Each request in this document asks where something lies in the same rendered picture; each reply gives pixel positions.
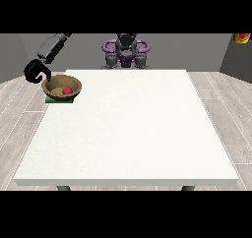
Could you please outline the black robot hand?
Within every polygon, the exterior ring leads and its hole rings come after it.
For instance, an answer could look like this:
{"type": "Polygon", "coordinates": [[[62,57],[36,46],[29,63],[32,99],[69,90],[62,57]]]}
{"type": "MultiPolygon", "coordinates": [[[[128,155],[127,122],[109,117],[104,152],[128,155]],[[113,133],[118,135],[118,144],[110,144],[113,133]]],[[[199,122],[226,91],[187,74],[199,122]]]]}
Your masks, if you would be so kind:
{"type": "Polygon", "coordinates": [[[40,73],[43,73],[48,81],[51,80],[51,71],[38,59],[31,60],[24,70],[26,80],[33,84],[39,84],[42,81],[40,73]]]}

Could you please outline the brown wooden bowl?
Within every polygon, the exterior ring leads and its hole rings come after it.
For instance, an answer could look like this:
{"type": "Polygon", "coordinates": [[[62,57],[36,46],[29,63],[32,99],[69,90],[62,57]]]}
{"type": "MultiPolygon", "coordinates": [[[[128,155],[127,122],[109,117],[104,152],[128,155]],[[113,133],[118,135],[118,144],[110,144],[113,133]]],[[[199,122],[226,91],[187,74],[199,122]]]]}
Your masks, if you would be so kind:
{"type": "Polygon", "coordinates": [[[74,99],[81,91],[81,82],[66,75],[52,76],[50,81],[44,80],[41,84],[44,93],[56,101],[68,101],[74,99]],[[70,88],[70,93],[63,93],[64,88],[70,88]]]}

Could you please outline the green square pad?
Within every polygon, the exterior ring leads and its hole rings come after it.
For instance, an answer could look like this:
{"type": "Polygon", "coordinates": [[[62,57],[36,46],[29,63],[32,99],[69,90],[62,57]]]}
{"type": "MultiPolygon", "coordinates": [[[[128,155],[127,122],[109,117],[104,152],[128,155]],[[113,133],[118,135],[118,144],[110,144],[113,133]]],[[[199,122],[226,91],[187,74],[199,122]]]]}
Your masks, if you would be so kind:
{"type": "Polygon", "coordinates": [[[71,98],[71,99],[61,99],[61,100],[56,100],[56,99],[53,99],[49,96],[47,96],[45,98],[45,103],[73,103],[74,102],[74,98],[71,98]]]}

